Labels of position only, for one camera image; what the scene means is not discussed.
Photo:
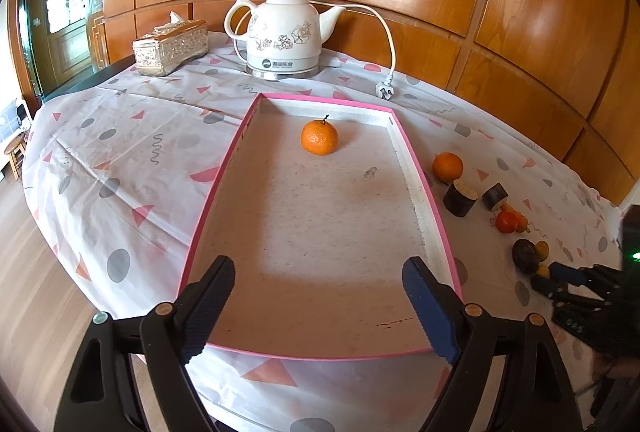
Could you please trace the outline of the operator hand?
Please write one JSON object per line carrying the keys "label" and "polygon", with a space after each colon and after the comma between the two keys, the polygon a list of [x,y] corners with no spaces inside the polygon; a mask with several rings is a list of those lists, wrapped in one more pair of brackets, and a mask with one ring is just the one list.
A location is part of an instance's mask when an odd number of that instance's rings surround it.
{"label": "operator hand", "polygon": [[636,378],[640,372],[640,360],[633,357],[614,357],[594,352],[591,363],[591,379],[597,382],[603,378]]}

